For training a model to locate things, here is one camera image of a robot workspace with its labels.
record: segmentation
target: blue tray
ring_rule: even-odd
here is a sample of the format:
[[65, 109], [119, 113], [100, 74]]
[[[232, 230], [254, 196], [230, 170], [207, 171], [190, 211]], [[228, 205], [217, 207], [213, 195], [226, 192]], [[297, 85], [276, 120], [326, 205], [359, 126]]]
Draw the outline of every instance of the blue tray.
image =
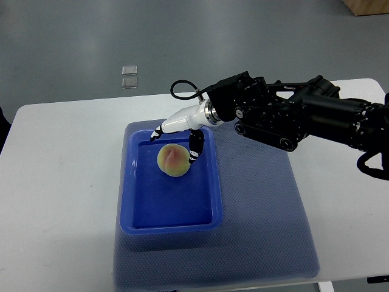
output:
[[189, 171], [174, 178], [157, 165], [159, 150], [174, 143], [188, 149], [189, 131], [154, 142], [152, 130], [128, 139], [120, 227], [130, 235], [207, 231], [222, 222], [222, 202], [213, 133], [202, 129], [204, 151]]

